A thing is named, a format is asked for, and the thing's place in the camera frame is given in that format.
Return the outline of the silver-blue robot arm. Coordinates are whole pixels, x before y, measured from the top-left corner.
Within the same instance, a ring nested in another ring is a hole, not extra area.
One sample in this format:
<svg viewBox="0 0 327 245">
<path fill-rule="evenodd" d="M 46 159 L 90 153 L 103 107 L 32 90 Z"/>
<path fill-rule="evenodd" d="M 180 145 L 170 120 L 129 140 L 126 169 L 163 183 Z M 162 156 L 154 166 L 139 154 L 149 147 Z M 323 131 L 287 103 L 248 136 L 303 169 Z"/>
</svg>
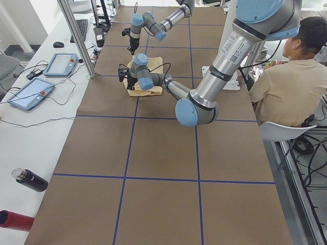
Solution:
<svg viewBox="0 0 327 245">
<path fill-rule="evenodd" d="M 179 9 L 169 15 L 166 19 L 157 23 L 152 12 L 143 14 L 134 13 L 131 19 L 131 27 L 125 28 L 122 31 L 122 36 L 129 36 L 130 45 L 128 50 L 134 55 L 139 46 L 139 39 L 142 28 L 147 28 L 148 31 L 159 41 L 162 41 L 167 32 L 173 28 L 184 18 L 192 16 L 195 1 L 177 1 L 180 5 Z"/>
<path fill-rule="evenodd" d="M 129 37 L 128 49 L 134 58 L 129 69 L 119 69 L 119 77 L 127 80 L 129 90 L 133 90 L 135 84 L 139 84 L 142 90 L 155 86 L 164 88 L 177 99 L 175 114 L 178 122 L 193 127 L 209 124 L 217 118 L 216 98 L 254 44 L 298 34 L 302 2 L 237 1 L 232 32 L 195 89 L 185 87 L 170 75 L 152 73 L 147 66 L 148 57 L 136 52 L 142 28 L 147 28 L 157 40 L 163 40 L 174 25 L 192 16 L 194 1 L 180 1 L 179 5 L 179 9 L 160 23 L 155 21 L 151 12 L 133 15 L 131 26 L 124 29 L 122 35 Z"/>
</svg>

